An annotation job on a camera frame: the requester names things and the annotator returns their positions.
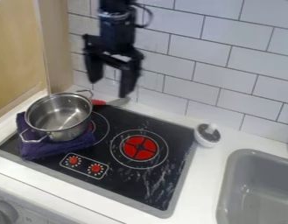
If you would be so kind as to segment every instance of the pot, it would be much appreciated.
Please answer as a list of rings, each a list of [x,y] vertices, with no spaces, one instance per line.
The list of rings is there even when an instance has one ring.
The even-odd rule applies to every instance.
[[[66,142],[82,135],[90,124],[93,109],[91,99],[77,94],[79,92],[93,93],[88,89],[76,93],[51,94],[34,102],[25,113],[25,121],[29,125],[20,133],[24,143],[37,144],[46,138],[54,142]],[[40,139],[26,140],[28,131],[36,131]]]

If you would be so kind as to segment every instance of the stovetop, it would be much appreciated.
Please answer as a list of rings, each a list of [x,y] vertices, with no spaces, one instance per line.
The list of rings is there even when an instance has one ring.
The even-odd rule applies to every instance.
[[[193,129],[110,106],[95,107],[89,128],[96,144],[87,149],[26,163],[16,134],[1,144],[0,156],[157,217],[171,216],[196,149]]]

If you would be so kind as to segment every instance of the white countertop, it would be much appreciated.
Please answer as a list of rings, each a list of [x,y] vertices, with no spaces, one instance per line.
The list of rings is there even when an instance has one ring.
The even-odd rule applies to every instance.
[[[24,111],[43,91],[0,119],[0,142],[16,129],[16,113]],[[100,100],[108,97],[99,95]],[[194,128],[201,121],[130,102],[126,109]],[[0,157],[0,188],[79,223],[216,224],[215,210],[227,158],[240,149],[254,149],[288,158],[288,144],[220,127],[222,140],[209,150],[198,148],[173,216],[159,219],[111,199],[52,178]]]

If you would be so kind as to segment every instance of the purple cloth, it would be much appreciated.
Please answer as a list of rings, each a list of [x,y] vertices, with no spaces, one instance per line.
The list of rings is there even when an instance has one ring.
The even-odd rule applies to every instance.
[[[30,127],[25,122],[25,112],[17,114],[17,127],[18,133],[23,132]],[[26,140],[37,140],[41,136],[35,131],[28,130],[24,133]],[[23,143],[21,138],[19,144],[19,151],[21,158],[26,160],[33,160],[34,158],[44,158],[60,153],[68,153],[71,151],[77,151],[79,149],[85,149],[95,144],[95,137],[90,130],[87,130],[82,136],[75,138],[74,140],[62,143],[55,143],[48,138],[44,139],[41,143]]]

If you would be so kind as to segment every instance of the sink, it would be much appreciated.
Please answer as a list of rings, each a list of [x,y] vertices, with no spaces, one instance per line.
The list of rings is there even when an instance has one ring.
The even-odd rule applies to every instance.
[[[257,150],[228,158],[218,224],[288,224],[288,159]]]

